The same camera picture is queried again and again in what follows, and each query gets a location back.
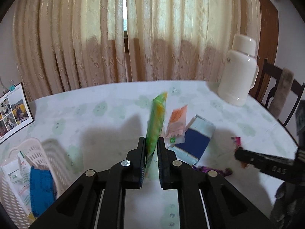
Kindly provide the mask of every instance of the wooden door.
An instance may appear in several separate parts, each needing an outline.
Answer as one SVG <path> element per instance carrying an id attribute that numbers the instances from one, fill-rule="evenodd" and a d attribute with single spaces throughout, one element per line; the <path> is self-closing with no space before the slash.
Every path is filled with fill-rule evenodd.
<path id="1" fill-rule="evenodd" d="M 279 39 L 279 14 L 270 0 L 260 0 L 260 18 L 260 45 L 257 56 L 257 65 L 260 71 L 257 75 L 255 86 L 249 92 L 252 97 L 254 97 L 258 88 L 264 59 L 267 58 L 268 62 L 274 65 Z M 270 76 L 265 75 L 257 97 L 259 102 L 263 100 L 269 81 Z"/>

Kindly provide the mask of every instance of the curtain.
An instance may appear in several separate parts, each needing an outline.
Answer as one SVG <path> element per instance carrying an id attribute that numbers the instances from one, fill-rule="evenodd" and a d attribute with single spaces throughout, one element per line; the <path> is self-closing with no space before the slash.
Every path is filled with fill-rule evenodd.
<path id="1" fill-rule="evenodd" d="M 125 82 L 123 0 L 17 0 L 13 46 L 29 99 Z"/>
<path id="2" fill-rule="evenodd" d="M 127 25 L 133 81 L 219 81 L 236 33 L 259 44 L 259 0 L 127 0 Z"/>

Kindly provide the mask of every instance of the white thermos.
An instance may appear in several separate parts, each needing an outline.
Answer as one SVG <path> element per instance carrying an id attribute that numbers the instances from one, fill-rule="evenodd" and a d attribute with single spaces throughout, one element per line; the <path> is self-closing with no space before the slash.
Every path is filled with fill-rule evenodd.
<path id="1" fill-rule="evenodd" d="M 242 106 L 249 90 L 254 87 L 258 74 L 254 39 L 236 34 L 218 87 L 218 95 L 228 103 Z"/>

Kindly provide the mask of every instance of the white wall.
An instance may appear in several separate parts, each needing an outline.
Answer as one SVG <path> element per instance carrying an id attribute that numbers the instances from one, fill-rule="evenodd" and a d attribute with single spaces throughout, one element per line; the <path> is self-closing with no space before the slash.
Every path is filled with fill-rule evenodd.
<path id="1" fill-rule="evenodd" d="M 11 80 L 14 81 L 14 84 L 21 82 L 12 43 L 14 8 L 15 3 L 7 11 L 0 23 L 0 76 L 7 88 L 10 86 Z"/>
<path id="2" fill-rule="evenodd" d="M 270 0 L 279 13 L 279 42 L 275 59 L 275 65 L 287 68 L 294 72 L 294 78 L 300 83 L 305 82 L 305 23 L 290 0 Z M 275 80 L 271 78 L 263 103 Z M 284 122 L 292 110 L 296 95 L 290 92 L 282 113 L 280 121 Z M 287 124 L 287 129 L 293 137 L 296 136 L 295 115 Z"/>

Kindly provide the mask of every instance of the plastic basket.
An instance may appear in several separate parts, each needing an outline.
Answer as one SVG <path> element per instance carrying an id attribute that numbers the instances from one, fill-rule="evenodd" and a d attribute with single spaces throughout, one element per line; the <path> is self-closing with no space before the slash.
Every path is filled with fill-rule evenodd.
<path id="1" fill-rule="evenodd" d="M 8 159 L 2 165 L 15 160 L 19 151 L 22 151 L 34 164 L 39 165 L 41 169 L 50 170 L 56 187 L 56 198 L 58 198 L 64 192 L 63 186 L 65 183 L 62 183 L 64 178 L 55 174 L 40 141 L 36 138 L 29 138 L 19 146 L 12 148 Z M 0 201 L 18 228 L 29 228 L 33 223 L 21 208 L 2 171 L 0 171 Z"/>

